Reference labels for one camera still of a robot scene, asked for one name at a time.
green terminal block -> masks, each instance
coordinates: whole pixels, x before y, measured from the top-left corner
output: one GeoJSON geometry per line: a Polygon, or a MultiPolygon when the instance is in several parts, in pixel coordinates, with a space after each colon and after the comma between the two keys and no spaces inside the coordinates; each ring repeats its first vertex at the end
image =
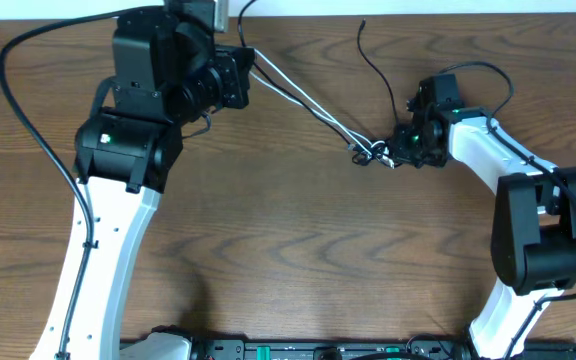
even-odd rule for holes
{"type": "Polygon", "coordinates": [[[257,360],[270,360],[270,346],[257,347],[257,360]]]}
{"type": "MultiPolygon", "coordinates": [[[[386,348],[386,352],[399,352],[399,348],[398,347],[387,347],[386,348]]],[[[401,360],[400,358],[388,358],[388,360],[401,360]]]]}

green led light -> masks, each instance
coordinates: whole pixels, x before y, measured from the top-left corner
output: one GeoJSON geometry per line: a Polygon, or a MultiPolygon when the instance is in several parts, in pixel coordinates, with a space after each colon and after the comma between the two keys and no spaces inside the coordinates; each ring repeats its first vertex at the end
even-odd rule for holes
{"type": "Polygon", "coordinates": [[[270,360],[270,346],[257,347],[257,360],[270,360]]]}
{"type": "MultiPolygon", "coordinates": [[[[386,352],[399,352],[398,347],[388,347],[386,348],[386,352]]],[[[401,358],[388,358],[388,360],[401,360],[401,358]]]]}
{"type": "Polygon", "coordinates": [[[112,141],[112,138],[110,137],[110,135],[108,134],[101,134],[101,138],[99,139],[99,142],[102,144],[110,144],[110,142],[112,141]]]}

wooden table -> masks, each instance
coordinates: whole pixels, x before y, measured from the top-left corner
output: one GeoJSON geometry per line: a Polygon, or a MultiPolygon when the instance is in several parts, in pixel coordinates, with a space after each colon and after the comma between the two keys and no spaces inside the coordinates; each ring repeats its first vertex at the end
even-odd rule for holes
{"type": "MultiPolygon", "coordinates": [[[[392,113],[356,50],[360,21],[245,26],[248,43],[340,121],[383,138],[392,113]]],[[[40,24],[0,22],[0,48],[40,24]]],[[[55,31],[10,55],[16,96],[65,163],[96,85],[113,74],[114,27],[55,31]]],[[[218,40],[237,44],[234,31],[218,40]]],[[[576,165],[576,15],[369,17],[363,45],[404,118],[419,80],[458,61],[494,62],[517,88],[498,116],[505,130],[545,159],[576,165]]],[[[471,105],[492,107],[506,91],[488,71],[459,80],[471,105]]],[[[495,279],[494,197],[473,173],[456,162],[355,166],[303,109],[258,83],[250,98],[186,142],[139,254],[122,336],[177,324],[250,338],[393,339],[456,334],[481,311],[495,279]]],[[[39,339],[72,208],[64,181],[0,93],[0,358],[27,358],[39,339]]],[[[531,336],[576,340],[576,301],[549,308],[531,336]]]]}

